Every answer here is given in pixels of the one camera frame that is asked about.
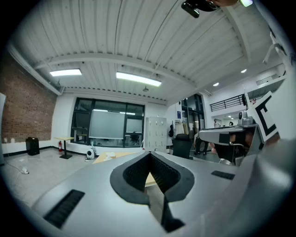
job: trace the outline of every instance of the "person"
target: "person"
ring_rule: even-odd
[[[194,135],[194,141],[193,141],[193,147],[195,149],[194,154],[197,155],[200,153],[200,144],[204,142],[204,148],[203,148],[203,155],[205,156],[207,154],[207,149],[208,149],[208,142],[205,142],[203,140],[201,140],[198,137],[198,133]]]
[[[220,128],[221,124],[219,122],[217,122],[217,119],[214,119],[214,127],[215,128]]]

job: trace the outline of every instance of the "black chair backrest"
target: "black chair backrest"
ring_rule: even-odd
[[[186,134],[178,134],[173,140],[173,156],[179,156],[185,159],[189,159],[189,153],[192,146],[192,141]]]

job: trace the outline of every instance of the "small table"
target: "small table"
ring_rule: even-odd
[[[116,158],[119,158],[121,156],[127,156],[127,155],[131,155],[137,152],[114,152],[114,154],[116,155]],[[92,164],[97,164],[97,163],[101,163],[104,162],[104,159],[107,157],[106,152],[102,152],[102,154],[99,155],[99,157],[94,161],[94,163]],[[148,186],[152,186],[156,184],[153,176],[151,175],[151,173],[148,174],[148,177],[146,179],[146,183],[145,183],[145,187]]]
[[[62,155],[62,156],[60,156],[60,158],[63,158],[63,159],[69,159],[70,157],[72,157],[72,155],[67,155],[66,141],[68,141],[68,140],[73,140],[74,137],[55,137],[55,139],[64,140],[64,150],[65,150],[65,154]]]

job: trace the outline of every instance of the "ceiling beam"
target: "ceiling beam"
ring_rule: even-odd
[[[57,95],[61,95],[62,92],[57,90],[53,85],[51,85],[47,80],[45,80],[20,54],[20,52],[15,48],[12,43],[7,44],[7,50],[10,55],[25,69],[27,70],[33,77],[37,79],[41,84],[43,84],[46,88],[51,90],[53,93]]]
[[[248,62],[251,62],[251,50],[250,45],[247,40],[247,36],[244,30],[244,27],[236,14],[234,8],[232,6],[223,6],[221,7],[226,17],[229,19],[231,25],[234,28],[235,33],[240,41],[240,45],[244,52],[244,56],[247,58]]]
[[[80,88],[65,88],[64,93],[75,93],[75,94],[96,94],[96,95],[107,95],[118,98],[127,98],[133,100],[141,100],[145,102],[151,102],[160,105],[167,105],[167,101],[149,98],[147,96],[139,96],[134,94],[114,92],[114,91],[103,91],[97,89],[80,89]]]
[[[81,54],[70,54],[64,56],[53,57],[50,59],[43,60],[42,62],[38,62],[34,65],[34,69],[41,69],[48,65],[56,65],[60,63],[66,62],[111,62],[117,64],[124,64],[140,69],[144,69],[150,72],[154,72],[155,74],[160,74],[162,76],[172,78],[176,81],[182,81],[190,86],[196,87],[195,82],[190,81],[189,79],[178,75],[171,70],[165,68],[157,68],[156,64],[151,62],[146,62],[137,58],[126,57],[122,55],[114,55],[114,54],[103,54],[103,53],[81,53]]]

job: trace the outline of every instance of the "black railing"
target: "black railing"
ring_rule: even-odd
[[[242,105],[242,100],[241,100],[242,96],[243,96],[243,94],[240,94],[235,97],[229,98],[227,100],[222,100],[217,103],[210,104],[211,110],[213,112],[213,111],[220,110],[220,109],[226,109],[229,107]]]

